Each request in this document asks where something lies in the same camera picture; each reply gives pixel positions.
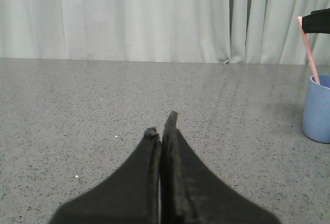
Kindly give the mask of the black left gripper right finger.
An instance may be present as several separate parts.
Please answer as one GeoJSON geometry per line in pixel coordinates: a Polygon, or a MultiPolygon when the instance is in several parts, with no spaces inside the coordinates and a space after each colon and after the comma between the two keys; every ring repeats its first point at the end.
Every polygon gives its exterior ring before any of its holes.
{"type": "Polygon", "coordinates": [[[195,154],[171,111],[163,130],[161,223],[279,223],[221,181],[195,154]]]}

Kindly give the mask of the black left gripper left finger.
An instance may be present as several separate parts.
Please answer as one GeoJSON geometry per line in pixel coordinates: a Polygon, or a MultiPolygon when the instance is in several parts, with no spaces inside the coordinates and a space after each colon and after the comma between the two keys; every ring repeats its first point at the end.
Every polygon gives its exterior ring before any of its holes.
{"type": "Polygon", "coordinates": [[[160,156],[159,134],[147,128],[110,177],[61,205],[50,223],[157,223],[160,156]]]}

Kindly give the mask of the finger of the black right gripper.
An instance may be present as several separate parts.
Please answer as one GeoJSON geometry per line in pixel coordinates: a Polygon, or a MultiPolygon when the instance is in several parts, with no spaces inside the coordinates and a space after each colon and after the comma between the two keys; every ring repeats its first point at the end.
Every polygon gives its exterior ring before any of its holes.
{"type": "Polygon", "coordinates": [[[330,31],[330,8],[312,11],[302,17],[302,30],[305,33],[324,33],[330,31]]]}

